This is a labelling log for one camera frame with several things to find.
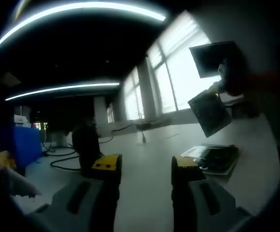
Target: table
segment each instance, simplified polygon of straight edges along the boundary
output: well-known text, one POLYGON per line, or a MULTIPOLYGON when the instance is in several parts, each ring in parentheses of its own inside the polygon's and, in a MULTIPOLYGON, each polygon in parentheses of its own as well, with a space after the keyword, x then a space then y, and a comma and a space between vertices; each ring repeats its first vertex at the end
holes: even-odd
MULTIPOLYGON (((171 158, 202 143, 235 144, 241 150, 229 177, 216 180, 252 215, 258 215, 279 187, 280 163, 274 137, 264 115, 235 120, 206 138, 199 124, 173 125, 141 133, 116 136, 101 144, 105 155, 123 154, 122 181, 114 230, 117 232, 173 231, 171 200, 171 158)), ((28 179, 48 195, 66 185, 76 174, 55 170, 49 163, 59 158, 43 158, 27 168, 28 179)), ((77 159, 60 165, 79 167, 77 159)))

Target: blue box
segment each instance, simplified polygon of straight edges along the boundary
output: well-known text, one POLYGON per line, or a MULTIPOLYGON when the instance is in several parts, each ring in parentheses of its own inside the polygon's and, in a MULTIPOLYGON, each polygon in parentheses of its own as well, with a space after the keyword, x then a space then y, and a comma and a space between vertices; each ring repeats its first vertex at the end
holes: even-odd
POLYGON ((17 167, 25 168, 42 156, 40 133, 37 128, 0 128, 0 144, 10 152, 17 167))

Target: fluorescent light strip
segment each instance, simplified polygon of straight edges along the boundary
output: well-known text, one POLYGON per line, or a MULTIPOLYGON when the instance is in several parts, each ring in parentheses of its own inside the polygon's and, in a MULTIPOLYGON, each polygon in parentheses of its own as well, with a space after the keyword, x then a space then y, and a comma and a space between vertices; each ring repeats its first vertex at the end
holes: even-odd
POLYGON ((164 21, 166 19, 165 16, 145 10, 136 6, 130 6, 120 3, 114 3, 114 2, 99 2, 99 1, 92 1, 92 2, 79 2, 79 3, 71 3, 67 5, 62 5, 58 7, 51 8, 49 10, 40 12, 38 14, 33 15, 32 17, 24 20, 23 22, 19 23, 17 26, 12 28, 9 32, 7 32, 1 39, 0 39, 0 45, 12 34, 14 34, 17 30, 21 29, 25 25, 39 19, 42 17, 45 17, 47 15, 51 15, 54 13, 62 12, 62 11, 68 11, 68 10, 74 10, 74 9, 81 9, 81 8, 104 8, 104 9, 115 9, 115 10, 123 10, 123 11, 129 11, 134 12, 137 14, 142 14, 160 21, 164 21))
POLYGON ((70 88, 84 88, 84 87, 99 87, 99 86, 118 86, 120 83, 104 83, 104 84, 87 84, 87 85, 76 85, 76 86, 63 86, 63 87, 57 87, 57 88, 48 88, 48 89, 42 89, 42 90, 37 90, 29 93, 23 93, 20 95, 13 96, 11 98, 5 99, 5 101, 9 101, 15 98, 21 98, 24 96, 28 95, 33 95, 37 93, 44 93, 44 92, 52 92, 52 91, 57 91, 57 90, 62 90, 62 89, 70 89, 70 88))

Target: ceiling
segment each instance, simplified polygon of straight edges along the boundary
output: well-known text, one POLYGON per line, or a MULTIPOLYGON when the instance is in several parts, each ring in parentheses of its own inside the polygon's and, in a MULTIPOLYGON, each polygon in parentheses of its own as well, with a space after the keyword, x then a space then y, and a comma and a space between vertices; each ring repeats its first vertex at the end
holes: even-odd
MULTIPOLYGON (((17 1, 0 3, 0 37, 35 13, 72 2, 79 1, 27 0, 16 21, 17 1)), ((141 6, 167 18, 161 22, 132 13, 74 10, 34 22, 0 46, 0 77, 10 72, 21 82, 13 88, 0 84, 0 96, 99 79, 122 81, 175 15, 190 8, 181 0, 115 2, 141 6)))

